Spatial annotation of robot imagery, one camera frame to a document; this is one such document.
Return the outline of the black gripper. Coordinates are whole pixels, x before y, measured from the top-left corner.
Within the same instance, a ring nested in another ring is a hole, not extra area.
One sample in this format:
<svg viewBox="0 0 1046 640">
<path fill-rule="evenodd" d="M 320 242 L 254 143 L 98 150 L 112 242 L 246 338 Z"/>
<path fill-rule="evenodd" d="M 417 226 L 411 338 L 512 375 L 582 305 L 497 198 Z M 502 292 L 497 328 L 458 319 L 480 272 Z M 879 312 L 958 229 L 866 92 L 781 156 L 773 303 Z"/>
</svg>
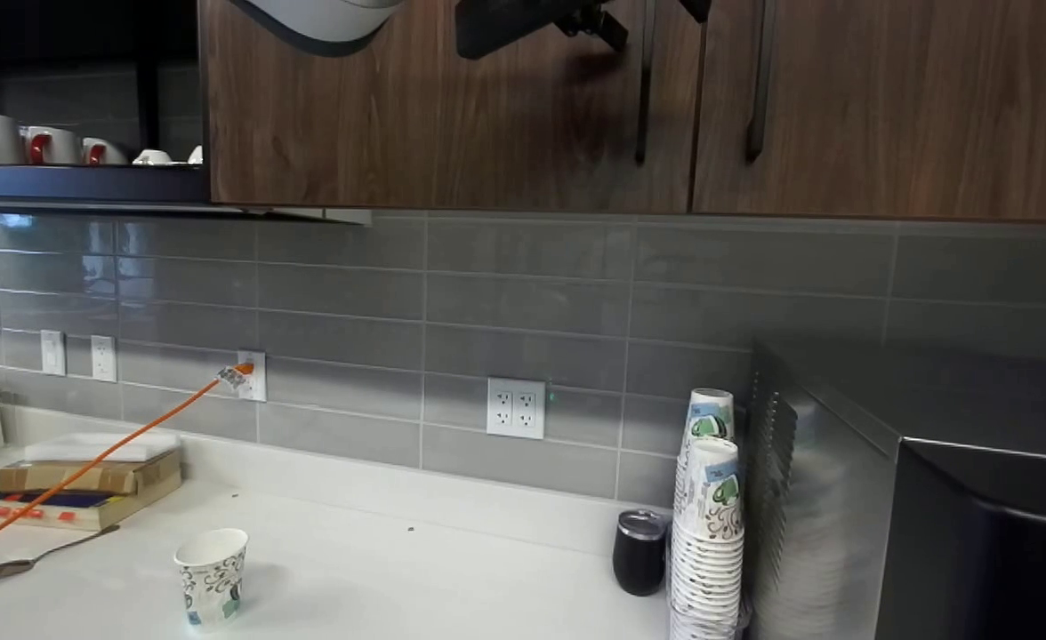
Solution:
<svg viewBox="0 0 1046 640">
<path fill-rule="evenodd" d="M 480 61 L 550 24 L 561 35 L 596 35 L 617 53 L 629 40 L 625 24 L 607 12 L 607 0 L 458 0 L 455 53 Z"/>
</svg>

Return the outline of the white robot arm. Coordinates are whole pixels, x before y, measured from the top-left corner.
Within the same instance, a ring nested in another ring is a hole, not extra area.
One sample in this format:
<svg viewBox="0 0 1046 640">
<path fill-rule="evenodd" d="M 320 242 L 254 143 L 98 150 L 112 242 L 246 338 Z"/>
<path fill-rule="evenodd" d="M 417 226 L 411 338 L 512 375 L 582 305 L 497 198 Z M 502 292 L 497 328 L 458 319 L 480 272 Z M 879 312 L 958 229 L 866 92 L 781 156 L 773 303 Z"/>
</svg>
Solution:
<svg viewBox="0 0 1046 640">
<path fill-rule="evenodd" d="M 411 0 L 233 0 L 273 35 L 320 53 L 353 59 Z M 596 35 L 617 53 L 625 51 L 625 24 L 607 12 L 607 0 L 455 0 L 455 53 L 480 61 L 539 29 L 554 24 L 561 35 Z"/>
</svg>

